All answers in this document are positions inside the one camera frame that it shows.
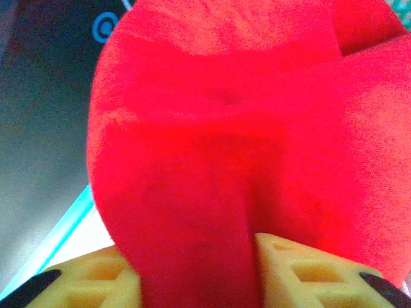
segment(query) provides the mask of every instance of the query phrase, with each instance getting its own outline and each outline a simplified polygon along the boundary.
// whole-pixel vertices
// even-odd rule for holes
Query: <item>cyan edge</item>
[[[83,218],[90,212],[93,205],[94,201],[92,199],[91,188],[90,185],[88,185],[39,247],[37,247],[33,255],[0,293],[0,300],[4,299],[32,276],[41,273],[47,268],[50,260],[55,256]]]

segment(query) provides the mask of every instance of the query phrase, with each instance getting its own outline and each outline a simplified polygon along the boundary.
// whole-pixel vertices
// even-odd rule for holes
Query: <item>black rubber tip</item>
[[[54,269],[31,277],[0,302],[0,308],[24,308],[50,286],[62,271]]]
[[[370,273],[360,273],[360,276],[395,308],[411,308],[411,298],[397,289],[388,280]]]

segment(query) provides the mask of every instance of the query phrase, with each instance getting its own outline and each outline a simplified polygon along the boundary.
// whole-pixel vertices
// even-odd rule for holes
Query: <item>yellow waffle-patterned object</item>
[[[376,270],[270,234],[256,234],[265,308],[393,308],[359,275]],[[58,264],[27,308],[140,308],[138,274],[115,246]]]

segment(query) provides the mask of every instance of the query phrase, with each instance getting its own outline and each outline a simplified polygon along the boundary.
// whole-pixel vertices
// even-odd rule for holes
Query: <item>red cloth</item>
[[[411,37],[383,0],[139,0],[87,163],[144,306],[259,307],[254,232],[411,268]]]

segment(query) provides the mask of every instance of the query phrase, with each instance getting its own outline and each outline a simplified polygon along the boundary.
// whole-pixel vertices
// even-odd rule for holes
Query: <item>blue circle icon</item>
[[[112,12],[101,13],[92,24],[92,35],[99,43],[106,43],[118,23],[118,17]]]

